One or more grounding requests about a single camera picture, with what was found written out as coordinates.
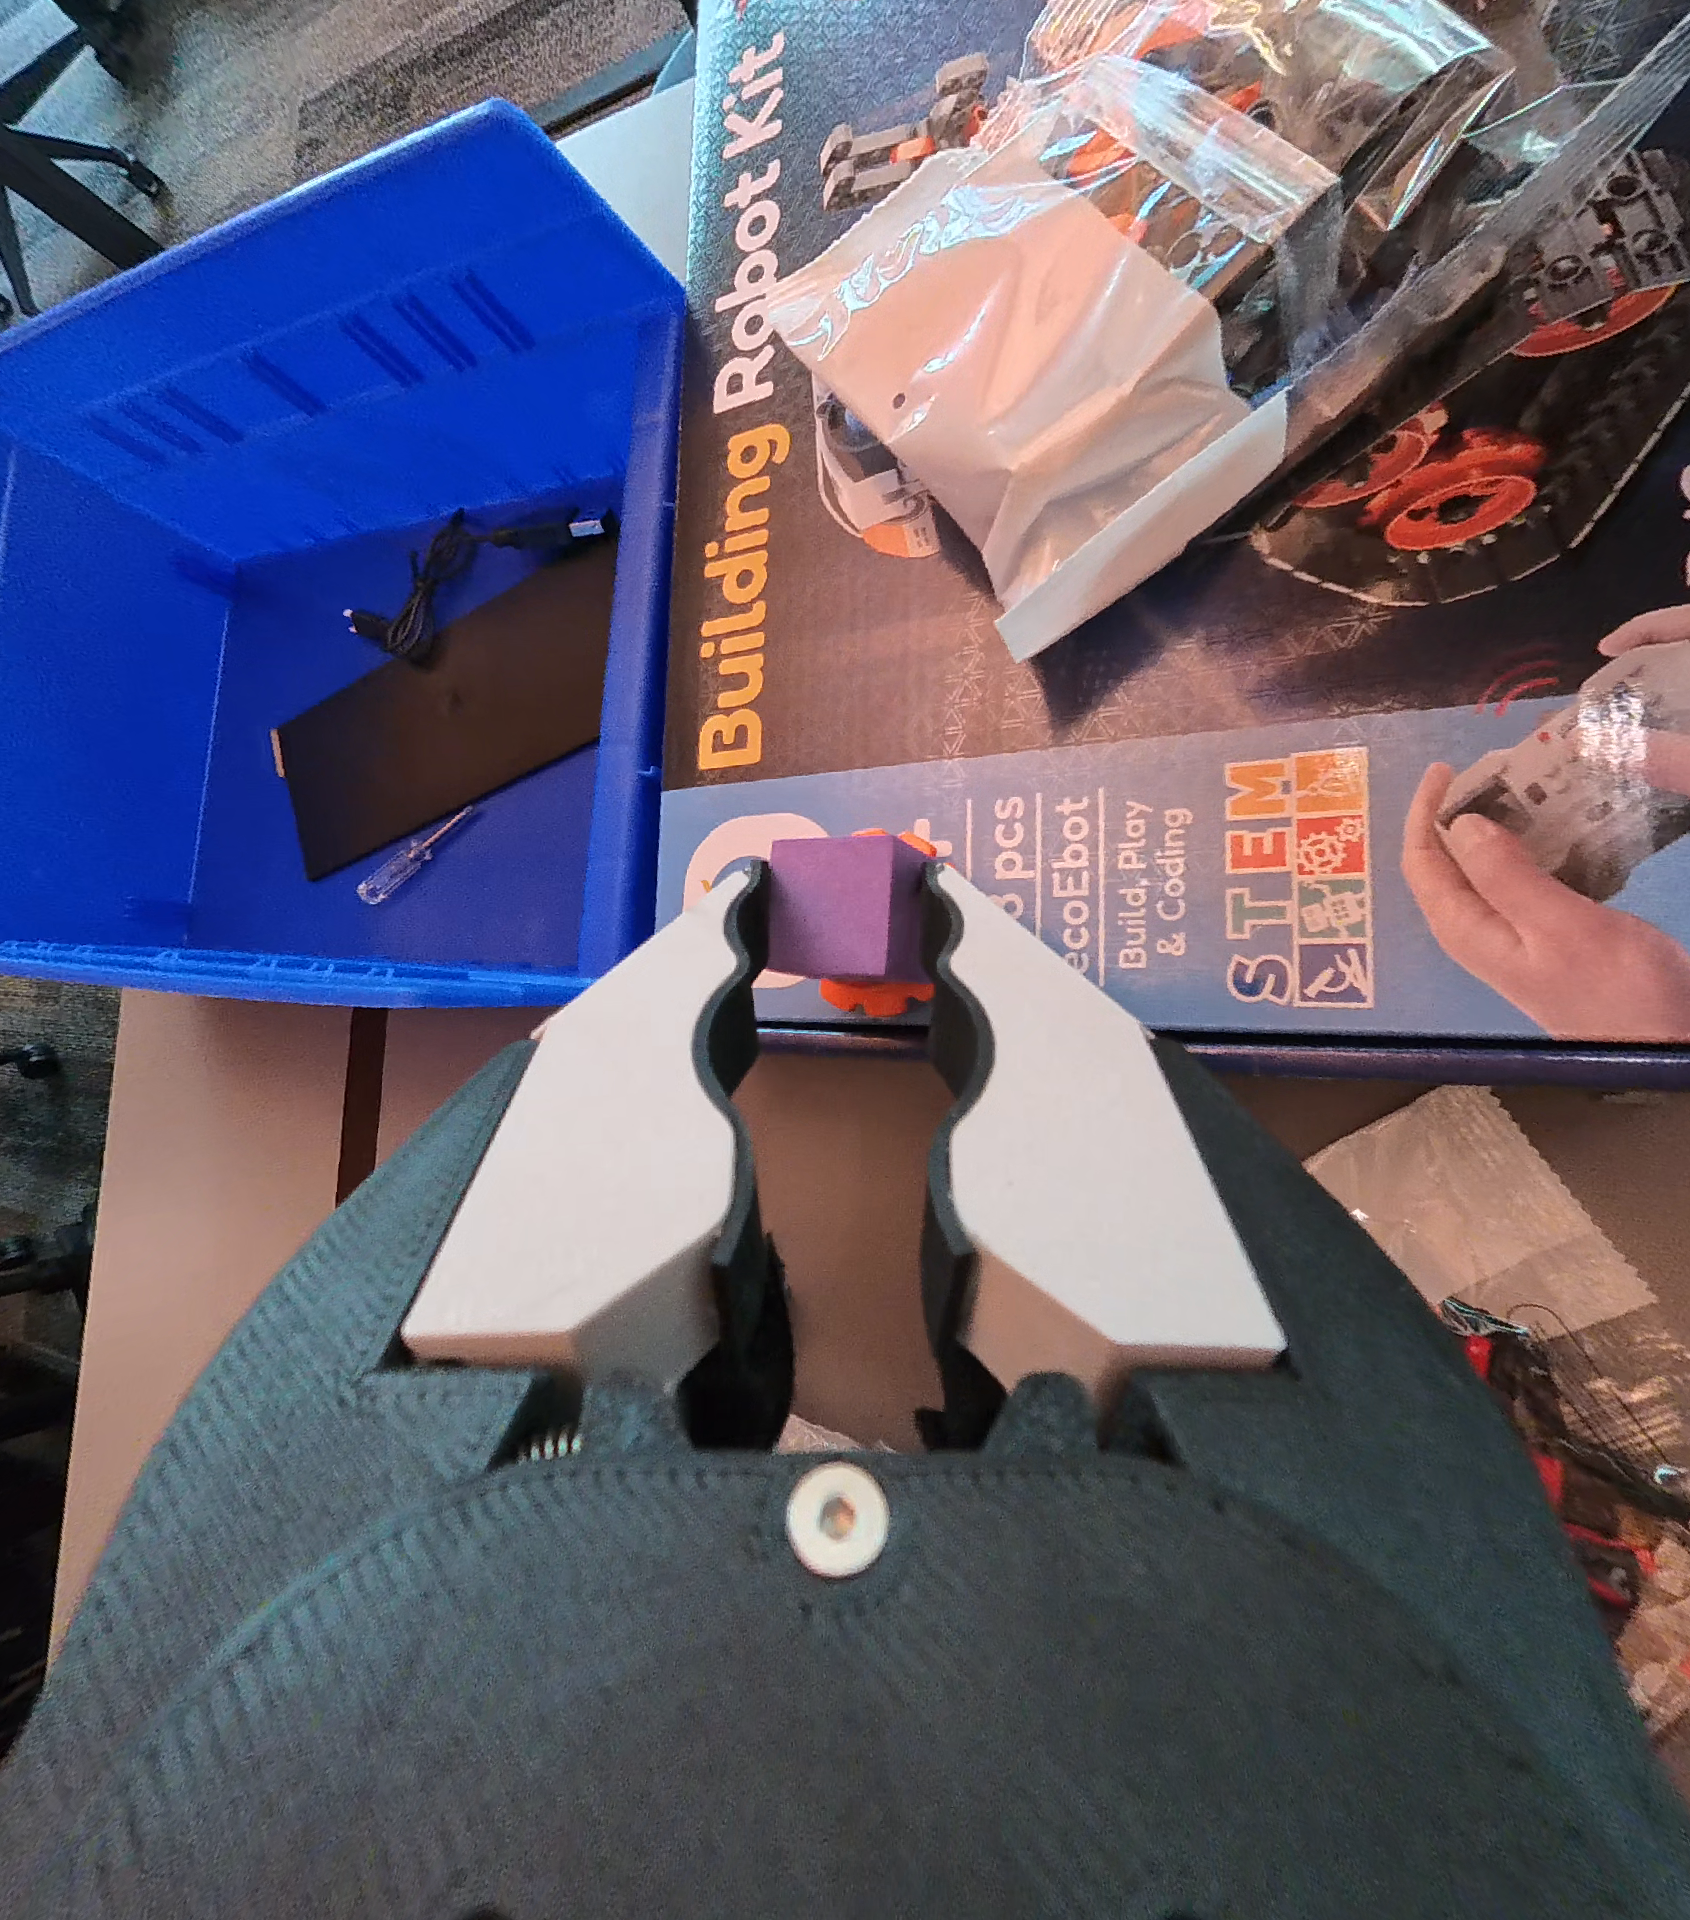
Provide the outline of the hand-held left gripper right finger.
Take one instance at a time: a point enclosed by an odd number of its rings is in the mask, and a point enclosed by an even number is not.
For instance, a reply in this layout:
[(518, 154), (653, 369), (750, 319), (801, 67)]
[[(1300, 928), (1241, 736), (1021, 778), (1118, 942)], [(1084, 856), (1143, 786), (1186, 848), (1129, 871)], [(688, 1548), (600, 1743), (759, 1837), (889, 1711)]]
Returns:
[(929, 868), (923, 932), (952, 1098), (929, 1148), (929, 1443), (982, 1443), (1034, 1378), (1106, 1421), (1135, 1374), (1288, 1355), (1152, 1032), (955, 868)]

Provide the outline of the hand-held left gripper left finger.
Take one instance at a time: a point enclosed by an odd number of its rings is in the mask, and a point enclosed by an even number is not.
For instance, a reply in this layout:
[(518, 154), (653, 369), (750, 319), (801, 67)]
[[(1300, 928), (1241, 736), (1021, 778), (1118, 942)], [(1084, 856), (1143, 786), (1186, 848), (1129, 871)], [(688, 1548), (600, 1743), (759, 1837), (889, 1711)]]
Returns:
[(773, 1447), (784, 1264), (734, 1094), (760, 1056), (767, 868), (734, 868), (552, 1013), (401, 1326), (421, 1362), (635, 1378), (703, 1447)]

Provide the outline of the small orange plastic wheel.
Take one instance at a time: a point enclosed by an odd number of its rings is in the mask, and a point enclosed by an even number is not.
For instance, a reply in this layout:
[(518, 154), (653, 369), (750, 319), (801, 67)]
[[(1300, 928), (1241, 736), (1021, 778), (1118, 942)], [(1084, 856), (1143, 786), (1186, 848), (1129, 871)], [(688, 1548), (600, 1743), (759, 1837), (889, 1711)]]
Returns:
[(820, 995), (839, 1012), (896, 1020), (937, 994), (925, 960), (925, 871), (937, 858), (929, 835), (900, 830), (905, 852), (829, 858)]

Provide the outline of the purple wooden cube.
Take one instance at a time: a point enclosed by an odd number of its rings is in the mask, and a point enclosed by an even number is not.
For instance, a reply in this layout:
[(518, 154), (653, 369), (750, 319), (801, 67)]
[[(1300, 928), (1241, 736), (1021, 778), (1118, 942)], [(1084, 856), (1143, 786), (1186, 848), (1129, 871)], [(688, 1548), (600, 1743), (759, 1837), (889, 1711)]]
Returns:
[(929, 980), (929, 852), (883, 830), (783, 835), (767, 865), (768, 971), (879, 988)]

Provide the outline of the blue plastic storage bin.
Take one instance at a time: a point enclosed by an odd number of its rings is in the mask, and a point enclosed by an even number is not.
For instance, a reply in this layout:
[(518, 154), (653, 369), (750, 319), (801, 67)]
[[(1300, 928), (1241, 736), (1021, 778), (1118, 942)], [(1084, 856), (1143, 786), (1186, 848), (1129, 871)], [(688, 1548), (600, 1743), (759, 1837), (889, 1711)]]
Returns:
[[(509, 102), (0, 337), (0, 974), (546, 1005), (656, 919), (686, 289)], [(347, 612), (467, 526), (610, 516), (593, 738), (388, 901), (308, 875), (295, 721), (395, 667)]]

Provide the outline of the dark blue cardboard kit box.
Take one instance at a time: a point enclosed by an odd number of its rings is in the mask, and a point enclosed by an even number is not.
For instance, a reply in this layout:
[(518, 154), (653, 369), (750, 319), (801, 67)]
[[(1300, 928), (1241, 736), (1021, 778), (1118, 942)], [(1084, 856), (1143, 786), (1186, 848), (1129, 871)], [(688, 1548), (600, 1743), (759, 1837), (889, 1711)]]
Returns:
[(768, 303), (980, 131), (1048, 3), (698, 3), (659, 898), (910, 830), (1244, 1057), (1690, 1082), (1690, 77), (1430, 372), (1032, 659)]

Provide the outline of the flat black rectangular panel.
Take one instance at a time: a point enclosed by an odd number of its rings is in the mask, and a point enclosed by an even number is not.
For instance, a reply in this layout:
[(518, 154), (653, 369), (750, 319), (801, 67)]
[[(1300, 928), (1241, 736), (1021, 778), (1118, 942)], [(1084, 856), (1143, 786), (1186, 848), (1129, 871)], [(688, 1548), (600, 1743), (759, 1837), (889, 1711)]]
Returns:
[(603, 726), (619, 542), (580, 540), (277, 729), (304, 875), (327, 880), (591, 747)]

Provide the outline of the clear bag with white flap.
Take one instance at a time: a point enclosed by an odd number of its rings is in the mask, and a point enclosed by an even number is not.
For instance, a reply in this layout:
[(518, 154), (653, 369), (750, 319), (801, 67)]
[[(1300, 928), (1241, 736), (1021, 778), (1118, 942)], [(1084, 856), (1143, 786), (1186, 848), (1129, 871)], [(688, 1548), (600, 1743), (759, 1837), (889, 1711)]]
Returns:
[(1047, 3), (767, 306), (1034, 659), (1430, 372), (1690, 80), (1690, 3)]

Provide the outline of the light wooden side table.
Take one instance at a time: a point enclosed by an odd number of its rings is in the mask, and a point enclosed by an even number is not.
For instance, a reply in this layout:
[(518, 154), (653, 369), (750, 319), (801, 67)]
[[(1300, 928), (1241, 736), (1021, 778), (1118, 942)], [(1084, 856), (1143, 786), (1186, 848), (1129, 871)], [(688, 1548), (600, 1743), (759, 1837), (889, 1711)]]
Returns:
[(40, 303), (28, 275), (13, 198), (21, 198), (114, 270), (154, 260), (163, 246), (140, 225), (65, 172), (66, 162), (116, 169), (149, 201), (165, 201), (169, 187), (138, 156), (107, 144), (56, 136), (23, 126), (44, 94), (85, 51), (116, 82), (134, 76), (143, 6), (129, 1), (61, 1), (68, 31), (0, 82), (0, 325), (34, 318)]

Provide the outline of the small clear-handled screwdriver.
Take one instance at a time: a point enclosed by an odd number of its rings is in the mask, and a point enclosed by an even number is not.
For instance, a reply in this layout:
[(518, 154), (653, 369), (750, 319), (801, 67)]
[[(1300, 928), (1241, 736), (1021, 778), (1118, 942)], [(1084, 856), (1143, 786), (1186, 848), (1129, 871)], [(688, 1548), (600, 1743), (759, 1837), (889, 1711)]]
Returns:
[(364, 906), (388, 903), (401, 893), (402, 888), (427, 871), (427, 865), (434, 860), (441, 848), (463, 827), (469, 827), (478, 812), (478, 804), (463, 806), (449, 817), (422, 827), (419, 834), (402, 842), (356, 881), (355, 896), (359, 901)]

